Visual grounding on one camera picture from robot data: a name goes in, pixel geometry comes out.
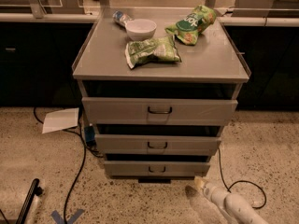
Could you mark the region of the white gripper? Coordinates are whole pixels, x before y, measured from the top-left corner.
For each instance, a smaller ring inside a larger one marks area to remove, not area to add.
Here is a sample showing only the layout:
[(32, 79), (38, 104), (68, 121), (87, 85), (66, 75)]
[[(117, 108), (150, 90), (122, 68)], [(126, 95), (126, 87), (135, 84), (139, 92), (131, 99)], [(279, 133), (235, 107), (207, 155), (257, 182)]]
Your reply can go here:
[(225, 199), (228, 195), (230, 195), (230, 192), (227, 191), (226, 189), (215, 185), (214, 183), (207, 182), (203, 177), (201, 176), (196, 176), (194, 178), (194, 183), (195, 186), (198, 189), (203, 190), (204, 196), (217, 205), (218, 207), (223, 207), (225, 206)]

